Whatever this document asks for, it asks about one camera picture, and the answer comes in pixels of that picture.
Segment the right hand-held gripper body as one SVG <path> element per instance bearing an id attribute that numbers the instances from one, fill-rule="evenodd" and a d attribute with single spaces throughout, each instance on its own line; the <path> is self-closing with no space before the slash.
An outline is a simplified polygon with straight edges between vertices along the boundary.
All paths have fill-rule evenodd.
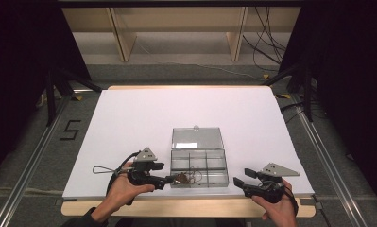
<path id="1" fill-rule="evenodd" d="M 298 171 L 269 163 L 252 174 L 252 177 L 258 179 L 261 183 L 251 189 L 251 195 L 260 196 L 271 203 L 277 203 L 281 200 L 285 191 L 283 177 L 297 177 L 299 175 Z"/>

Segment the white table cover sheet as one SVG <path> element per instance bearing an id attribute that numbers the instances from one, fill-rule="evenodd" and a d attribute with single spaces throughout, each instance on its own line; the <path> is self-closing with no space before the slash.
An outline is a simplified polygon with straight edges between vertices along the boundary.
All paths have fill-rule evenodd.
<path id="1" fill-rule="evenodd" d="M 63 196 L 102 199 L 110 175 L 133 152 L 150 148 L 170 163 L 175 128 L 220 129 L 230 178 L 275 163 L 297 171 L 298 196 L 314 190 L 295 152 L 277 100 L 267 86 L 121 89 L 102 92 Z"/>

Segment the person's right hand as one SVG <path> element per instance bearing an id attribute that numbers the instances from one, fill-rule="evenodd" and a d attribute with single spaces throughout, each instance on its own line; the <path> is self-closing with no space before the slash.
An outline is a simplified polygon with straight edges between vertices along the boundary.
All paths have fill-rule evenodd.
<path id="1" fill-rule="evenodd" d="M 271 220 L 276 227 L 298 227 L 294 205 L 288 196 L 283 195 L 277 203 L 270 203 L 259 196 L 251 199 L 264 208 L 263 221 Z"/>

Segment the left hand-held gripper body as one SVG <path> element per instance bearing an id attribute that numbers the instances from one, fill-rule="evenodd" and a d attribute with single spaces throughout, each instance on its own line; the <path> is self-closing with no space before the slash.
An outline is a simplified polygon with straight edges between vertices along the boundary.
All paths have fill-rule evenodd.
<path id="1" fill-rule="evenodd" d="M 128 172 L 129 181 L 133 185 L 151 184 L 156 189 L 160 189 L 160 180 L 162 177 L 150 174 L 154 163 L 157 163 L 157 157 L 150 148 L 144 148 L 139 151 L 131 165 L 132 170 Z"/>

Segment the black curtain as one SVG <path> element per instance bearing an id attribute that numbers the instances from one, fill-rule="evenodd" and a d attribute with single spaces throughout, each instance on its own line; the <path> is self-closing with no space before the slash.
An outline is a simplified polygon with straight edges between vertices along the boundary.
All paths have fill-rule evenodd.
<path id="1" fill-rule="evenodd" d="M 282 70 L 312 53 L 318 98 L 377 196 L 377 0 L 303 0 Z"/>
<path id="2" fill-rule="evenodd" d="M 58 0 L 0 0 L 0 165 L 53 68 L 90 75 Z"/>

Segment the black metal stand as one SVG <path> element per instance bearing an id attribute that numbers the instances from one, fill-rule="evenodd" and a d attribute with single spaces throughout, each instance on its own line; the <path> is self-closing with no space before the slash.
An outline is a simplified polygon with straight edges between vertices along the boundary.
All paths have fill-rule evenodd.
<path id="1" fill-rule="evenodd" d="M 312 122 L 311 98 L 312 98 L 312 71 L 307 60 L 299 61 L 292 66 L 282 70 L 271 79 L 264 82 L 265 86 L 270 86 L 277 81 L 290 76 L 286 89 L 289 93 L 297 93 L 300 88 L 303 89 L 303 107 L 307 119 Z"/>
<path id="2" fill-rule="evenodd" d="M 69 83 L 70 80 L 76 81 L 95 92 L 100 93 L 102 91 L 101 87 L 91 83 L 89 79 L 79 77 L 78 75 L 57 66 L 51 67 L 45 76 L 45 91 L 48 109 L 47 126 L 50 126 L 57 116 L 55 89 L 57 89 L 62 96 L 71 96 L 74 93 L 74 90 Z"/>

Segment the small brown wired trinket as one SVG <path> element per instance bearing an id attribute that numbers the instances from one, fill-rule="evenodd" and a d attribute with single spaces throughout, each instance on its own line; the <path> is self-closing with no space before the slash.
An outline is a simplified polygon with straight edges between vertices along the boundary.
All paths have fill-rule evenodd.
<path id="1" fill-rule="evenodd" d="M 175 183 L 177 184 L 195 184 L 203 179 L 203 174 L 200 171 L 185 171 L 176 175 Z"/>

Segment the clear plastic compartment box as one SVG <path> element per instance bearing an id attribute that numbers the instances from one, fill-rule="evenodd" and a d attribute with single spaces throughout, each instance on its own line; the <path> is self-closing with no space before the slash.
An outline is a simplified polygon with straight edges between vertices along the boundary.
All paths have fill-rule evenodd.
<path id="1" fill-rule="evenodd" d="M 195 184 L 177 184 L 172 188 L 227 187 L 229 174 L 221 130 L 219 128 L 175 128 L 172 134 L 170 174 L 200 171 L 203 179 Z"/>

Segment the metal floor rail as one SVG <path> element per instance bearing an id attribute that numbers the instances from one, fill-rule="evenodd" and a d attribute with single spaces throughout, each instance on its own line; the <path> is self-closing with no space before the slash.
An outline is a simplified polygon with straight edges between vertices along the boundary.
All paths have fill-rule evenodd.
<path id="1" fill-rule="evenodd" d="M 69 96 L 55 100 L 55 118 L 49 124 L 44 107 L 34 113 L 15 150 L 0 165 L 0 227 L 9 225 L 69 101 Z"/>
<path id="2" fill-rule="evenodd" d="M 353 227 L 368 227 L 368 224 L 362 215 L 358 203 L 351 194 L 351 191 L 346 186 L 338 169 L 336 168 L 332 157 L 326 149 L 322 139 L 313 122 L 308 120 L 305 114 L 305 108 L 297 107 L 297 112 L 300 116 L 302 126 L 305 128 L 308 137 L 310 138 L 317 156 L 326 171 L 329 180 L 334 188 L 334 191 L 339 198 L 350 222 Z"/>

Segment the person's left hand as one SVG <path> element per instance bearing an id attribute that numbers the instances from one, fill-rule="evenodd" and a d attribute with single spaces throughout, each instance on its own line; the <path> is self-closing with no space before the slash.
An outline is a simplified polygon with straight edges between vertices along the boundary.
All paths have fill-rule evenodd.
<path id="1" fill-rule="evenodd" d="M 111 209 L 112 212 L 117 211 L 120 207 L 132 201 L 136 196 L 153 192 L 155 187 L 151 184 L 133 185 L 127 173 L 122 173 L 117 176 L 109 190 L 104 202 Z"/>

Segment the light wooden shelf unit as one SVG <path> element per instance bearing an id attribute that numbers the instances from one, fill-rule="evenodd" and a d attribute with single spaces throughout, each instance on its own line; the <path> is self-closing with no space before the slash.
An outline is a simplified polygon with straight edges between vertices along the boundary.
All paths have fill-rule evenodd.
<path id="1" fill-rule="evenodd" d="M 239 60 L 243 34 L 293 30 L 298 7 L 76 8 L 62 10 L 74 32 L 110 32 L 121 61 L 128 61 L 138 32 L 224 32 L 231 59 Z"/>

